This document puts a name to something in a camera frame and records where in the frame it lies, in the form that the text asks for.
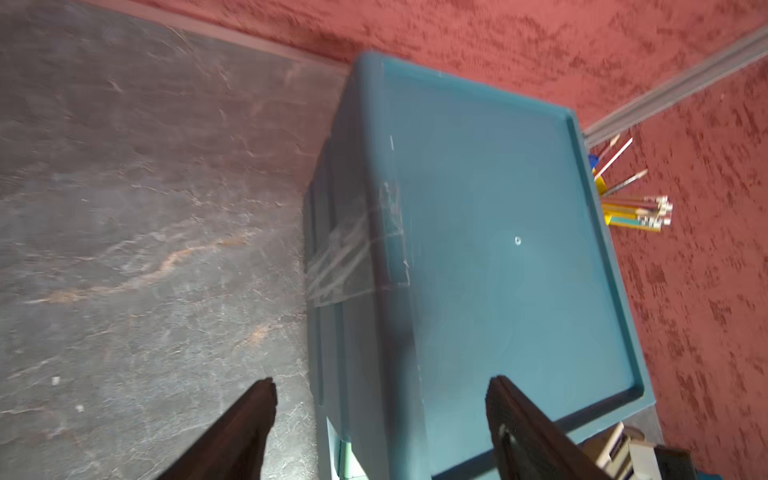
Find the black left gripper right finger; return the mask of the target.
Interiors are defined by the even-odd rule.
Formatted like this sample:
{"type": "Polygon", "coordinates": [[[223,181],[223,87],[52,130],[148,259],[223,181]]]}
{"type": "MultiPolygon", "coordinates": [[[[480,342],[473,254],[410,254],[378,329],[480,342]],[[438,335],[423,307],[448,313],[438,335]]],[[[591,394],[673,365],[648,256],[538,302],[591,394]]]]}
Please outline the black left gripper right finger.
{"type": "Polygon", "coordinates": [[[502,479],[608,477],[507,377],[490,380],[485,405],[502,479]]]}

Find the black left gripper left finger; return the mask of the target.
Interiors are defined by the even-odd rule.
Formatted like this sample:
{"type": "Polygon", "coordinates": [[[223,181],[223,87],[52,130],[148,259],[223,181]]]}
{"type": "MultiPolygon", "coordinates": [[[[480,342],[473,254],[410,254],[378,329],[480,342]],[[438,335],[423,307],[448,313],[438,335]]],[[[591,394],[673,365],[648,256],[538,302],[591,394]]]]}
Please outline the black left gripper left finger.
{"type": "Polygon", "coordinates": [[[160,477],[259,479],[277,405],[273,379],[256,381],[160,477]]]}

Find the dark teal drawer cabinet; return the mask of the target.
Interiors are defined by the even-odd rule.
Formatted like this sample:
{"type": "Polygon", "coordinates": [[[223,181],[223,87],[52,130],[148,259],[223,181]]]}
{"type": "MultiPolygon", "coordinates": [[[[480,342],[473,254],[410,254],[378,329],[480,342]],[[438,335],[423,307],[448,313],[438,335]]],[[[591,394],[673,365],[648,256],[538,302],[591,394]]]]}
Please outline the dark teal drawer cabinet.
{"type": "Polygon", "coordinates": [[[306,267],[385,182],[410,286],[306,300],[321,478],[495,478],[499,375],[575,442],[655,405],[571,110],[364,53],[304,198],[306,267]]]}

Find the clear tape patch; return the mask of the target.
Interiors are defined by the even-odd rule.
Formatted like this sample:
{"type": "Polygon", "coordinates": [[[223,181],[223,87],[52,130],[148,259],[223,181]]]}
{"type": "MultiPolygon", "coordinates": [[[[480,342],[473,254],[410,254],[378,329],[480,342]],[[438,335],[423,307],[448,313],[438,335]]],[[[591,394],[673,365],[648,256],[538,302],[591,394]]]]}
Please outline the clear tape patch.
{"type": "Polygon", "coordinates": [[[410,286],[405,226],[397,184],[357,196],[317,244],[305,270],[310,307],[410,286]]]}

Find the pens in cup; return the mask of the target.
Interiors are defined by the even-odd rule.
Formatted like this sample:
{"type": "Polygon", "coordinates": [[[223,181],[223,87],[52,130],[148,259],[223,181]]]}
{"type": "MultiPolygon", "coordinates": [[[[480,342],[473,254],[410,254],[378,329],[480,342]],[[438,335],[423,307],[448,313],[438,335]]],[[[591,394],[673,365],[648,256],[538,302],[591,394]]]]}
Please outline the pens in cup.
{"type": "MultiPolygon", "coordinates": [[[[630,137],[620,147],[617,144],[621,134],[609,139],[598,153],[590,153],[588,160],[592,169],[593,181],[603,177],[607,170],[633,144],[630,137]]],[[[660,232],[672,223],[674,205],[666,195],[626,195],[623,191],[639,182],[648,174],[648,170],[639,171],[613,185],[600,196],[604,223],[609,227],[627,228],[648,232],[660,232]]]]}

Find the yellow pen cup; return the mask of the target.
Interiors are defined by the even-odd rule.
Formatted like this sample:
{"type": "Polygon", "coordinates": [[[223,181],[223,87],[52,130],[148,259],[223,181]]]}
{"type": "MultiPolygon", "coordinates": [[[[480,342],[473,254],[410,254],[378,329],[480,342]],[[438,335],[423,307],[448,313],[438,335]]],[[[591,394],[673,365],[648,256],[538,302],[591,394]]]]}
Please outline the yellow pen cup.
{"type": "Polygon", "coordinates": [[[600,196],[603,196],[604,193],[608,190],[608,185],[606,184],[606,181],[603,177],[595,178],[595,185],[600,196]]]}

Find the right aluminium corner post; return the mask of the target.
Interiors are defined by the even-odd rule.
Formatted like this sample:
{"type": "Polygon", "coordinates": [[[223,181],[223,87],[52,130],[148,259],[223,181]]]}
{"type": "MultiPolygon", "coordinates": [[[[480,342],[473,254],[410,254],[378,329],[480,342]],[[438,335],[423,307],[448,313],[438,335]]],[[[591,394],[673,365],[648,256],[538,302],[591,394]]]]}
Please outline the right aluminium corner post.
{"type": "Polygon", "coordinates": [[[593,147],[767,56],[767,26],[633,99],[584,130],[593,147]]]}

